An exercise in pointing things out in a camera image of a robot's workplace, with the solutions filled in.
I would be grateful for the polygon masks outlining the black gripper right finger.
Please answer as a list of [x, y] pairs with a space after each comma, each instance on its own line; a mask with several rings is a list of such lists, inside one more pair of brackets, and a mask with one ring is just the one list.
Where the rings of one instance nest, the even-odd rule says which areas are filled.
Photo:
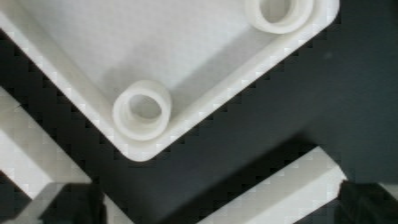
[[398, 224], [398, 184], [345, 181], [338, 198], [295, 224]]

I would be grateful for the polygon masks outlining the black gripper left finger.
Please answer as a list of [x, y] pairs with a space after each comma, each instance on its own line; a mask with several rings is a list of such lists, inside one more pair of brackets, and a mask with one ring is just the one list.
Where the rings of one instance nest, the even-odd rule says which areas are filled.
[[105, 194], [98, 185], [48, 184], [13, 224], [107, 224]]

